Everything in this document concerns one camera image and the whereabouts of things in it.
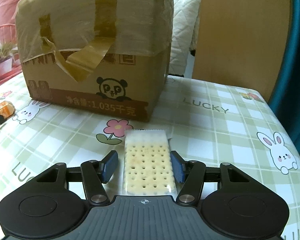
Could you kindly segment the white quilted blanket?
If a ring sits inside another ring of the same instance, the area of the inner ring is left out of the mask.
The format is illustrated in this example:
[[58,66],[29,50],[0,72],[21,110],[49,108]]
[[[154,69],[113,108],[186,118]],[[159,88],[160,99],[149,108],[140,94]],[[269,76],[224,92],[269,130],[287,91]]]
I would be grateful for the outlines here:
[[185,74],[187,58],[197,49],[202,0],[174,0],[170,75]]

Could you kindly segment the clear soda cracker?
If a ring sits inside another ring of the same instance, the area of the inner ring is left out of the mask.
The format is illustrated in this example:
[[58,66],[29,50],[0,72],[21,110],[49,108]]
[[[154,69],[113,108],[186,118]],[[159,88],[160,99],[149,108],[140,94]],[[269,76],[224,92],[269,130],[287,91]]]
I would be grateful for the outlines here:
[[128,130],[125,138],[123,192],[135,196],[177,195],[164,130]]

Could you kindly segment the orange cracker pack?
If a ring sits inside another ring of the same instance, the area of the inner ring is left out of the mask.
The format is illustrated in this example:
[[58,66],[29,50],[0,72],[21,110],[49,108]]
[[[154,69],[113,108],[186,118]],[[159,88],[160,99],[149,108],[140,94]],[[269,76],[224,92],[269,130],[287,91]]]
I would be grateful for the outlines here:
[[15,112],[15,107],[11,102],[3,101],[0,103],[0,114],[5,117],[7,120],[10,118]]

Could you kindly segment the cardboard box with plastic liner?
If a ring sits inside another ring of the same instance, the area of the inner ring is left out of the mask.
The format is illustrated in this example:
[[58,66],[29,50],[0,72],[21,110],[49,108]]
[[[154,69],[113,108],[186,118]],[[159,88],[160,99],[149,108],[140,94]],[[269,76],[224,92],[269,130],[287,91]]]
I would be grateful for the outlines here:
[[20,0],[31,98],[147,121],[170,63],[173,0]]

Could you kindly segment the wooden headboard panel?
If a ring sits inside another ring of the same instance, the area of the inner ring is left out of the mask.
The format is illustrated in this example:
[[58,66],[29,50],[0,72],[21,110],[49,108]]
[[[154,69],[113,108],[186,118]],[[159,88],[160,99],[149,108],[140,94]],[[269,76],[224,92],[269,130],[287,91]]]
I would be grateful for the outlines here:
[[202,0],[193,78],[268,100],[286,48],[291,0]]

